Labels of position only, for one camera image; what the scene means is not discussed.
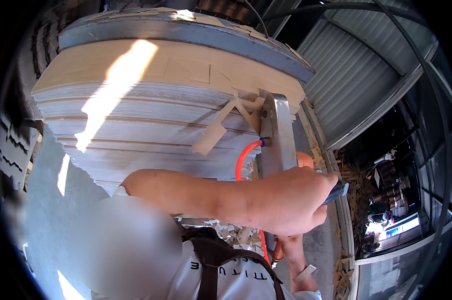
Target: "cardboard strip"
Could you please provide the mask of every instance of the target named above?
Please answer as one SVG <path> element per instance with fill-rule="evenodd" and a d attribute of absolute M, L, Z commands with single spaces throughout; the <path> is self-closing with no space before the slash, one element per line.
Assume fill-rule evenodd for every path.
<path fill-rule="evenodd" d="M 208 128 L 206 128 L 199 139 L 193 144 L 190 149 L 192 153 L 199 152 L 202 155 L 206 156 L 211 151 L 214 145 L 216 145 L 217 142 L 227 132 L 227 130 L 223 126 L 221 126 L 221 122 L 235 107 L 241 112 L 243 117 L 246 118 L 246 120 L 259 134 L 261 130 L 261 120 L 259 115 L 255 115 L 255 113 L 253 113 L 253 115 L 250 115 L 241 104 L 239 99 L 231 99 L 231 101 L 229 101 L 229 103 L 223 108 L 223 110 L 214 119 L 214 121 L 212 121 Z"/>

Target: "black cable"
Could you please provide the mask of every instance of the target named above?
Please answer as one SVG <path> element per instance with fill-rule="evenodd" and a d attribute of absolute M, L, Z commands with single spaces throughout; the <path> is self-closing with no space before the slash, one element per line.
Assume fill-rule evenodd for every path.
<path fill-rule="evenodd" d="M 423 17 L 421 15 L 419 15 L 415 12 L 410 12 L 408 10 L 404 10 L 404 9 L 400 9 L 400 8 L 396 8 L 396 7 L 392 7 L 392 6 L 386 6 L 386 8 L 393 15 L 408 19 L 410 21 L 413 21 L 424 27 L 429 28 L 428 23 L 425 21 L 425 19 L 423 19 Z M 374 12 L 383 13 L 383 10 L 381 10 L 381 8 L 378 7 L 374 3 L 335 2 L 335 3 L 325 3 L 325 4 L 314 4 L 314 5 L 303 6 L 303 7 L 297 8 L 297 9 L 281 11 L 277 14 L 265 17 L 264 21 L 268 21 L 271 19 L 279 18 L 279 17 L 289 16 L 289 15 L 313 12 L 313 11 L 325 11 L 325 10 L 336 10 L 336 9 L 354 9 L 354 10 L 374 11 Z"/>
<path fill-rule="evenodd" d="M 253 5 L 251 5 L 251 3 L 248 2 L 248 0 L 244 0 L 244 2 L 249 6 L 249 8 L 251 8 L 251 10 L 252 10 L 252 11 L 256 14 L 256 16 L 258 17 L 259 22 L 261 22 L 261 25 L 263 26 L 263 29 L 264 29 L 264 31 L 265 31 L 266 39 L 268 39 L 268 38 L 269 38 L 269 36 L 268 36 L 268 30 L 266 29 L 265 22 L 263 22 L 263 19 L 261 18 L 261 16 L 258 14 L 258 12 L 256 11 L 256 9 L 254 9 Z"/>
<path fill-rule="evenodd" d="M 434 235 L 433 242 L 431 243 L 431 247 L 426 255 L 426 258 L 422 261 L 422 266 L 420 269 L 420 272 L 418 272 L 418 275 L 416 276 L 415 280 L 413 281 L 413 284 L 409 287 L 408 291 L 406 292 L 403 299 L 409 299 L 409 297 L 412 295 L 413 291 L 415 290 L 416 286 L 419 284 L 420 280 L 422 279 L 423 274 L 426 272 L 426 270 L 430 267 L 429 262 L 433 258 L 434 253 L 436 252 L 436 248 L 438 247 L 439 241 L 441 239 L 441 233 L 443 231 L 443 226 L 446 222 L 446 216 L 448 211 L 448 205 L 449 205 L 449 194 L 450 194 L 450 185 L 451 185 L 451 173 L 450 168 L 452 165 L 452 156 L 451 154 L 451 138 L 449 135 L 449 126 L 446 121 L 446 113 L 445 108 L 443 107 L 443 103 L 440 101 L 439 97 L 439 91 L 438 87 L 436 86 L 436 82 L 434 81 L 433 74 L 431 73 L 432 70 L 430 69 L 429 64 L 424 60 L 424 57 L 422 56 L 419 49 L 416 47 L 415 43 L 409 36 L 409 34 L 406 32 L 406 30 L 403 28 L 403 26 L 399 23 L 399 21 L 391 14 L 391 12 L 382 4 L 379 2 L 379 0 L 373 0 L 374 3 L 376 3 L 388 16 L 388 18 L 391 19 L 391 21 L 395 24 L 395 26 L 398 28 L 398 30 L 401 32 L 401 34 L 404 36 L 406 41 L 408 42 L 409 46 L 413 50 L 416 58 L 420 61 L 421 66 L 423 67 L 423 70 L 428 77 L 428 80 L 431 83 L 431 86 L 433 87 L 434 96 L 436 98 L 436 101 L 438 103 L 439 113 L 441 116 L 441 122 L 443 123 L 443 134 L 445 135 L 445 149 L 446 149 L 446 170 L 445 170 L 445 189 L 443 191 L 443 205 L 441 207 L 441 214 L 438 220 L 438 226 L 436 227 L 436 232 Z"/>

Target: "corrugated metal wall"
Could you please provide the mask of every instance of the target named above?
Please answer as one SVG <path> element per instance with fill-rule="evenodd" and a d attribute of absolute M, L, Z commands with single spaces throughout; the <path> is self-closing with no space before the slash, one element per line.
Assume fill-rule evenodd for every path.
<path fill-rule="evenodd" d="M 383 3 L 410 9 L 398 0 Z M 406 72 L 400 77 L 357 39 L 325 19 L 318 21 L 298 48 L 316 69 L 316 75 L 304 83 L 303 88 L 314 105 L 327 148 L 336 149 L 345 145 L 339 140 L 346 135 L 354 138 L 367 128 L 358 128 L 362 123 L 373 123 L 399 100 L 392 101 L 391 97 L 419 67 L 419 62 L 401 33 L 382 12 L 339 9 L 329 10 L 325 16 L 366 38 Z M 434 44 L 433 34 L 417 23 L 398 19 L 426 56 Z"/>

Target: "wrist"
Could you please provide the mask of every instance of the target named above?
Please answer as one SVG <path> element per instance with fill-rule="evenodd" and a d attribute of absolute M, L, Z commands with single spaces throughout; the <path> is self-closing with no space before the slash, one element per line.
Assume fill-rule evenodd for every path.
<path fill-rule="evenodd" d="M 292 279 L 298 276 L 298 274 L 301 273 L 308 266 L 304 254 L 302 255 L 302 257 L 291 257 L 291 258 L 287 257 L 287 260 L 289 275 L 291 276 Z"/>

